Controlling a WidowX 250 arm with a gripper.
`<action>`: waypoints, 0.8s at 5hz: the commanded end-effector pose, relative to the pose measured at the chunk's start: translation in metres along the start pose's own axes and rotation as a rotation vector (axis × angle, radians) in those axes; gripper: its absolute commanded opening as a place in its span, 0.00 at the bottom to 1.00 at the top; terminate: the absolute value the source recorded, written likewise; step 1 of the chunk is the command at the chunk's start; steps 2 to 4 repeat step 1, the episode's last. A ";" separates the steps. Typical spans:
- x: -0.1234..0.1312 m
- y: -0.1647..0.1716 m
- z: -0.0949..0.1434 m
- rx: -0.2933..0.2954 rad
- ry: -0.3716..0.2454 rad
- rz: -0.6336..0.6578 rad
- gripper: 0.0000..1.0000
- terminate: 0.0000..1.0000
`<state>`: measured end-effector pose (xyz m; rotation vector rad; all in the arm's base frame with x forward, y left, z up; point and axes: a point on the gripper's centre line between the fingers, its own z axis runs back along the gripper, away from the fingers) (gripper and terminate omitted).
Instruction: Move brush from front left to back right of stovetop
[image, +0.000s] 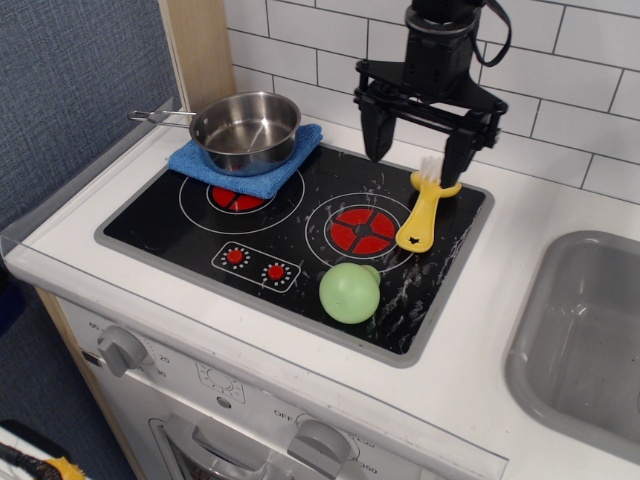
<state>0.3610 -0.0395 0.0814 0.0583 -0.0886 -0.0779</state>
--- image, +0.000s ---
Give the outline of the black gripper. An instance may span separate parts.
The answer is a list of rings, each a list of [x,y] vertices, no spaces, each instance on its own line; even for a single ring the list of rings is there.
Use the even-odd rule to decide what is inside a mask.
[[[354,95],[371,161],[382,160],[391,148],[398,118],[449,135],[442,188],[458,182],[477,149],[494,147],[508,106],[471,79],[470,66],[473,59],[486,67],[499,64],[509,43],[485,59],[477,40],[480,17],[479,12],[407,12],[404,60],[357,62]]]

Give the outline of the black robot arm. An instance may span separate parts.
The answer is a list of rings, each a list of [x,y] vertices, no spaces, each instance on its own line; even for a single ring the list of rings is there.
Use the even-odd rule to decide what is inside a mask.
[[[363,59],[354,91],[361,113],[365,152],[381,160],[394,138],[398,119],[447,134],[440,184],[453,186],[476,152],[496,144],[507,104],[470,76],[477,60],[497,65],[504,45],[491,60],[482,56],[477,34],[483,8],[510,21],[496,1],[414,1],[407,8],[408,40],[401,62]]]

